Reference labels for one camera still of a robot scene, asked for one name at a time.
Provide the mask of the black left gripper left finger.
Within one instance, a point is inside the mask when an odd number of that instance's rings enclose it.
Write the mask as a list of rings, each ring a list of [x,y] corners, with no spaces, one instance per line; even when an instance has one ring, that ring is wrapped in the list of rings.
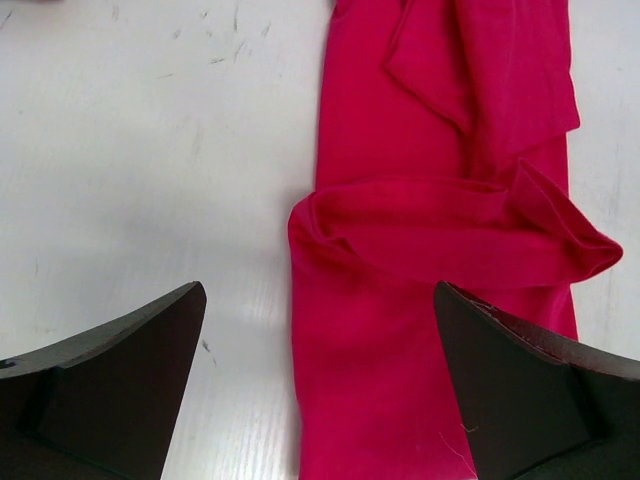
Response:
[[[160,478],[206,302],[191,282],[2,360],[2,478]]]

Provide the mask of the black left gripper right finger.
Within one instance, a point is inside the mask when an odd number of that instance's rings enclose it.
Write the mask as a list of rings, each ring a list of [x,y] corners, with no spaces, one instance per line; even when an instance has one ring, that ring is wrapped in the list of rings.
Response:
[[[434,308],[479,478],[638,478],[638,361],[447,282],[437,284]]]

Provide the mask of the magenta t shirt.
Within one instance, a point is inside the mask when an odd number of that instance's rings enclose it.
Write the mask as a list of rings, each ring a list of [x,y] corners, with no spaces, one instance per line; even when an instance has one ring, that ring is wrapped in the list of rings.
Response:
[[[623,254],[571,202],[564,1],[339,1],[292,210],[303,479],[469,479],[436,326],[453,283],[569,338]]]

